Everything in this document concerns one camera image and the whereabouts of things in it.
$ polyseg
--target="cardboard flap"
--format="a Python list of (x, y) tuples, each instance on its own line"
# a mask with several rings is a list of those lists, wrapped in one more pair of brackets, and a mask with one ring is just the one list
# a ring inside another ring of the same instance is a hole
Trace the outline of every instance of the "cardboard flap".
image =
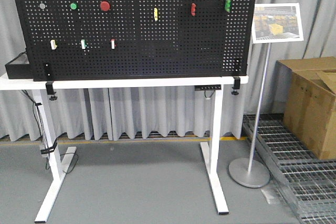
[(320, 79), (328, 86), (328, 88), (336, 94), (336, 73), (317, 72)]
[(333, 70), (336, 69), (336, 57), (322, 57), (301, 60), (279, 60), (293, 72), (305, 70)]

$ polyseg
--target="table leg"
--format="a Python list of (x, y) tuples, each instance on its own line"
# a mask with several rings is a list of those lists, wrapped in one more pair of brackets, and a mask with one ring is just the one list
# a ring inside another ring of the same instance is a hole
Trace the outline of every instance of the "table leg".
[[(41, 119), (44, 125), (45, 137), (47, 140), (47, 147), (52, 147), (56, 140), (56, 133), (54, 129), (53, 118), (48, 103), (48, 96), (46, 90), (33, 90), (33, 97), (35, 102), (41, 103), (39, 110), (41, 113)], [(76, 151), (76, 147), (69, 147), (68, 153), (64, 156), (62, 162), (60, 159), (59, 149), (56, 146), (55, 151), (49, 154), (49, 165), (53, 174), (53, 181), (49, 188), (49, 191), (42, 203), (42, 206), (36, 216), (35, 223), (46, 223), (51, 212), (51, 209), (55, 203), (58, 192), (62, 186), (66, 172), (70, 166), (71, 160)]]
[(221, 90), (215, 91), (215, 101), (213, 103), (214, 117), (212, 121), (211, 139), (208, 143), (201, 143), (204, 162), (209, 176), (210, 185), (216, 202), (218, 214), (229, 213), (221, 183), (217, 174), (217, 161), (219, 152), (219, 138), (221, 136), (221, 119), (223, 103), (223, 85)]

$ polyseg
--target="steel grate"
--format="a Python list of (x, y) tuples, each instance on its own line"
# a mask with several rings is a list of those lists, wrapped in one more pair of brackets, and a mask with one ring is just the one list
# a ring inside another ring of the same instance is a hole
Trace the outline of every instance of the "steel grate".
[(308, 217), (302, 221), (304, 224), (335, 224), (336, 216)]
[[(253, 131), (254, 121), (248, 124)], [(312, 159), (315, 156), (285, 127), (280, 120), (260, 121), (258, 124), (258, 140), (272, 156), (280, 163), (290, 163), (295, 160)]]
[[(336, 160), (316, 159), (283, 126), (281, 115), (261, 115), (257, 151), (278, 181), (279, 191), (302, 224), (336, 223)], [(251, 136), (253, 115), (244, 116)]]

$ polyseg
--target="sign stand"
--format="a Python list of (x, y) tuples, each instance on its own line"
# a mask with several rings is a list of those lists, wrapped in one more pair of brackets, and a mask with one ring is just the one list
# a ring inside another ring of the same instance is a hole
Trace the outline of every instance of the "sign stand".
[(264, 63), (263, 79), (260, 87), (259, 102), (256, 113), (250, 157), (233, 160), (229, 164), (229, 173), (237, 183), (260, 188), (268, 184), (270, 174), (266, 166), (253, 160), (258, 134), (261, 103), (263, 101), (267, 67), (274, 42), (303, 41), (300, 6), (294, 4), (257, 4), (255, 5), (254, 22), (252, 25), (254, 44), (268, 44)]
[(229, 165), (229, 173), (231, 177), (238, 182), (239, 184), (250, 187), (250, 188), (260, 188), (265, 186), (269, 182), (269, 171), (268, 169), (260, 162), (253, 160), (255, 146), (256, 146), (256, 137), (258, 133), (258, 122), (260, 118), (260, 109), (261, 102), (263, 100), (263, 93), (265, 87), (265, 79), (267, 74), (267, 67), (269, 62), (269, 55), (271, 51), (271, 43), (268, 44), (266, 60), (264, 63), (264, 73), (263, 80), (261, 82), (258, 109), (254, 124), (253, 138), (250, 150), (250, 158), (238, 158), (233, 160)]

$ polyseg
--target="yellow floor line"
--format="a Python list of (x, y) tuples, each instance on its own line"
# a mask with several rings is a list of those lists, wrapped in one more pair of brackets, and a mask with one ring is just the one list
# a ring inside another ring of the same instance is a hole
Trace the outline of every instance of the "yellow floor line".
[[(240, 139), (237, 139), (235, 137), (231, 137), (231, 136), (224, 136), (221, 137), (221, 141), (234, 141), (234, 140), (238, 140), (238, 141), (242, 141), (242, 140), (246, 140), (247, 137), (243, 136)], [(191, 139), (143, 139), (143, 140), (118, 140), (118, 141), (110, 141), (110, 140), (59, 140), (58, 144), (119, 144), (119, 143), (169, 143), (169, 142), (201, 142), (201, 141), (209, 141), (210, 138), (191, 138)], [(0, 143), (0, 146), (12, 146), (12, 145), (38, 145), (39, 142), (4, 142), (4, 143)]]

